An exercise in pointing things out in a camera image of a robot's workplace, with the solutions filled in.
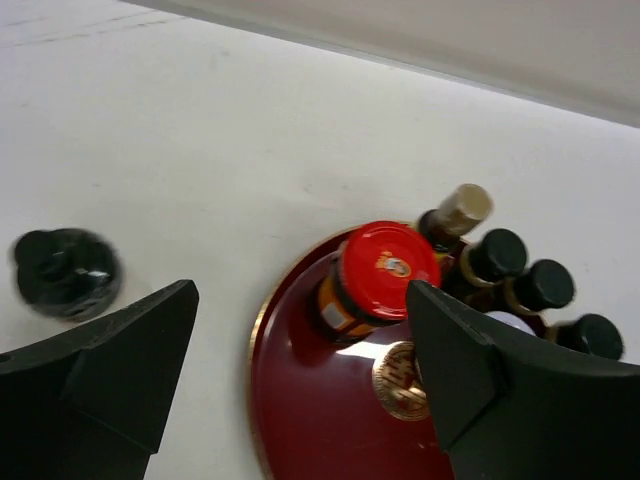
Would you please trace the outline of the black-cap white bottle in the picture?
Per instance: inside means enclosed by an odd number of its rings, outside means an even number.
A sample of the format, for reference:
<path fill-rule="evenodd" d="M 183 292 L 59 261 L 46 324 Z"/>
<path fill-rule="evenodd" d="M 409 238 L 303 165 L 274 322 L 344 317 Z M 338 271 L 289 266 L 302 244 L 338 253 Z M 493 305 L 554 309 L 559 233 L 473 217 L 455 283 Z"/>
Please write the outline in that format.
<path fill-rule="evenodd" d="M 100 316 L 117 298 L 121 261 L 101 235 L 82 228 L 33 230 L 12 249 L 21 300 L 39 315 L 69 322 Z"/>

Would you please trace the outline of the black-cap spice bottle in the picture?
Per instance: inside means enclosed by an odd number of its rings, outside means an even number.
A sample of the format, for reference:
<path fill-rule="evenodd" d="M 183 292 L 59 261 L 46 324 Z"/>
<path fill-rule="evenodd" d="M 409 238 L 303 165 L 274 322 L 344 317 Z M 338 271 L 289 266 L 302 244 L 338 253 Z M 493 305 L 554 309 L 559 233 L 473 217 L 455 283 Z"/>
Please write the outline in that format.
<path fill-rule="evenodd" d="M 517 312 L 539 313 L 569 305 L 576 293 L 572 275 L 565 266 L 541 259 L 504 286 L 507 304 Z"/>
<path fill-rule="evenodd" d="M 549 327 L 545 338 L 559 346 L 587 355 L 620 360 L 625 351 L 618 328 L 606 317 L 589 313 Z"/>
<path fill-rule="evenodd" d="M 464 299 L 524 271 L 528 250 L 515 232 L 497 228 L 466 245 L 443 276 L 441 289 Z"/>

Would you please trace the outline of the white-lid jar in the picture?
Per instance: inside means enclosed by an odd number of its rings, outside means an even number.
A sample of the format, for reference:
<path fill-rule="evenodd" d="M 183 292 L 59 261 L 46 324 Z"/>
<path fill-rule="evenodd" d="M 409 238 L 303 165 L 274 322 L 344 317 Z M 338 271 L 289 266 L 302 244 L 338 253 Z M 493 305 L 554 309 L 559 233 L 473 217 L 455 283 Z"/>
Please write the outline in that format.
<path fill-rule="evenodd" d="M 524 320 L 512 313 L 504 311 L 490 311 L 486 313 L 486 316 L 529 335 L 536 335 L 535 331 Z"/>

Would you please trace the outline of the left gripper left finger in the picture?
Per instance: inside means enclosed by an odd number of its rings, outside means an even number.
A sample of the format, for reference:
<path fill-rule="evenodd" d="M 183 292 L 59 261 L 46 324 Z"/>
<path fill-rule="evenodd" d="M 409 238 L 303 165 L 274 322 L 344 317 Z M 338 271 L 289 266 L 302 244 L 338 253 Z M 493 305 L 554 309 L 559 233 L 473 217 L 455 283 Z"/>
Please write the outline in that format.
<path fill-rule="evenodd" d="M 199 303 L 179 280 L 1 356 L 4 479 L 141 479 L 160 448 Z"/>

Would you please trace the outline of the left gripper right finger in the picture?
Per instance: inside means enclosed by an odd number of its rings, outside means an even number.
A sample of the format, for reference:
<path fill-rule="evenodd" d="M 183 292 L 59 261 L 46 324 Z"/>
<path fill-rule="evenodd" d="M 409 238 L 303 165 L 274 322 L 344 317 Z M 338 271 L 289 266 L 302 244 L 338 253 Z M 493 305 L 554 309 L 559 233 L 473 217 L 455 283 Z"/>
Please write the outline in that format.
<path fill-rule="evenodd" d="M 409 326 L 440 448 L 458 479 L 635 479 L 639 369 L 578 353 L 423 281 Z"/>

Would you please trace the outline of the small yellow-label brown bottle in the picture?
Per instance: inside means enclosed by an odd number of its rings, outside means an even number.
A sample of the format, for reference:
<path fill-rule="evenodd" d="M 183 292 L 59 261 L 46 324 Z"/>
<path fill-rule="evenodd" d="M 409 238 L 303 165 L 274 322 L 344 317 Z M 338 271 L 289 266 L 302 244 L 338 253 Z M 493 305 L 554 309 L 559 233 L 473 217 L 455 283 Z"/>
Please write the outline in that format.
<path fill-rule="evenodd" d="M 438 253 L 451 251 L 459 240 L 484 222 L 493 211 L 493 200 L 481 186 L 459 185 L 437 208 L 424 212 L 415 230 Z"/>

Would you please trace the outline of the red-lid sauce jar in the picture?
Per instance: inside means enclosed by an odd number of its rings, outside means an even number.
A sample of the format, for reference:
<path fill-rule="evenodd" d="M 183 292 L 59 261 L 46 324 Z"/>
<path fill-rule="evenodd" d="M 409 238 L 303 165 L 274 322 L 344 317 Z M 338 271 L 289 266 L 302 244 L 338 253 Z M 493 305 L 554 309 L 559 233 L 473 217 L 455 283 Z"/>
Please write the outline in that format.
<path fill-rule="evenodd" d="M 349 233 L 317 290 L 322 325 L 336 342 L 356 342 L 407 318 L 413 280 L 441 285 L 429 242 L 406 223 L 379 220 Z"/>

